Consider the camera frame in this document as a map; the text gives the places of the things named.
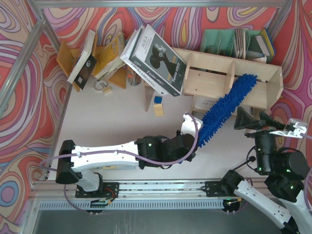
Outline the blue microfiber duster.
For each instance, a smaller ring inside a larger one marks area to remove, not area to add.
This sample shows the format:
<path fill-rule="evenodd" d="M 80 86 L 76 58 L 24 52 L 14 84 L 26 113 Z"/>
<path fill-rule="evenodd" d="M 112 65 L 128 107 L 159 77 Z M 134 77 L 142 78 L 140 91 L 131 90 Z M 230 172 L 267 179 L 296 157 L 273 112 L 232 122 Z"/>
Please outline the blue microfiber duster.
<path fill-rule="evenodd" d="M 221 97 L 202 118 L 202 128 L 195 126 L 194 117 L 187 113 L 192 122 L 195 136 L 198 140 L 199 147 L 208 143 L 218 131 L 219 128 L 231 117 L 232 113 L 242 103 L 247 94 L 256 85 L 256 75 L 243 74 L 234 83 L 228 94 Z"/>

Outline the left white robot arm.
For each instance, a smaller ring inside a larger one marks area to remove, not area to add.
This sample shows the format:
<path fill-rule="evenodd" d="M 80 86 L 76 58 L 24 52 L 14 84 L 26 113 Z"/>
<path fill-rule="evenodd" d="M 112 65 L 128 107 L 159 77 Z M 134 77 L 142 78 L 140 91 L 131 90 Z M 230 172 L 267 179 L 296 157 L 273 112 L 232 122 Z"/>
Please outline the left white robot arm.
<path fill-rule="evenodd" d="M 191 134 L 176 132 L 172 139 L 165 136 L 145 136 L 115 146 L 82 147 L 65 140 L 59 151 L 56 183 L 76 184 L 87 193 L 103 189 L 102 177 L 92 170 L 103 167 L 135 168 L 171 167 L 192 161 L 198 141 Z"/>

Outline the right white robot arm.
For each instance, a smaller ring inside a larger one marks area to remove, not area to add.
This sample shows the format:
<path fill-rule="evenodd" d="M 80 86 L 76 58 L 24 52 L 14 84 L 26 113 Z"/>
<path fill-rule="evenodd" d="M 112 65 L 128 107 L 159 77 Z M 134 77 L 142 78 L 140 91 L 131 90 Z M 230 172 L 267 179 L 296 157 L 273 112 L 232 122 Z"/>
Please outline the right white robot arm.
<path fill-rule="evenodd" d="M 310 234 L 312 213 L 307 207 L 307 184 L 310 168 L 303 153 L 296 149 L 278 148 L 276 137 L 306 137 L 307 124 L 291 118 L 282 124 L 265 112 L 259 119 L 250 116 L 238 107 L 234 129 L 252 130 L 247 138 L 255 141 L 256 172 L 266 176 L 264 181 L 269 192 L 284 204 L 279 206 L 234 170 L 229 170 L 221 179 L 221 189 L 226 195 L 236 195 L 265 214 L 284 234 Z"/>

